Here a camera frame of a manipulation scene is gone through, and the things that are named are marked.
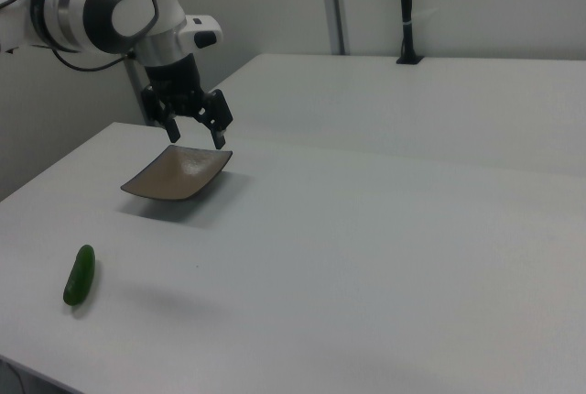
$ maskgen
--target black pole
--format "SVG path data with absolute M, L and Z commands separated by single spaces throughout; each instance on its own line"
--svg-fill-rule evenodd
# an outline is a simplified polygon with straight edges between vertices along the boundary
M 419 64 L 423 57 L 419 57 L 413 48 L 413 20 L 411 19 L 411 10 L 413 9 L 413 0 L 401 0 L 401 10 L 403 12 L 403 44 L 401 46 L 401 58 L 397 64 Z

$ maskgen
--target white table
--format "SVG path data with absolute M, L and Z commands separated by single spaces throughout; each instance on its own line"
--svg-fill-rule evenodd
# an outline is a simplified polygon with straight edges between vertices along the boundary
M 249 63 L 192 202 L 119 190 L 168 144 L 120 124 L 1 202 L 0 355 L 87 394 L 582 393 L 586 65 L 393 62 Z

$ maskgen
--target cucumber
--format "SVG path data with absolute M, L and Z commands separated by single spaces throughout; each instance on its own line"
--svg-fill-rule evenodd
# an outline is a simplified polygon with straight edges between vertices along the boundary
M 75 263 L 71 269 L 63 291 L 63 300 L 71 307 L 85 301 L 92 287 L 93 272 L 95 271 L 95 254 L 93 247 L 85 245 L 77 253 Z

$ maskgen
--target floor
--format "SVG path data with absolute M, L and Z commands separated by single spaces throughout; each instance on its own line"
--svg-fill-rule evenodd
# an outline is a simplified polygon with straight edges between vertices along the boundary
M 22 379 L 22 387 L 8 364 L 0 360 L 0 394 L 69 394 L 22 370 L 16 371 Z

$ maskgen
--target pickle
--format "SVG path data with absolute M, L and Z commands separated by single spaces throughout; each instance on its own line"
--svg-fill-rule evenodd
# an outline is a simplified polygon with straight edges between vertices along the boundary
M 77 253 L 70 278 L 67 280 L 63 291 L 63 300 L 67 305 L 79 305 L 85 301 L 92 288 L 94 271 L 95 254 L 93 253 L 93 247 L 85 245 Z

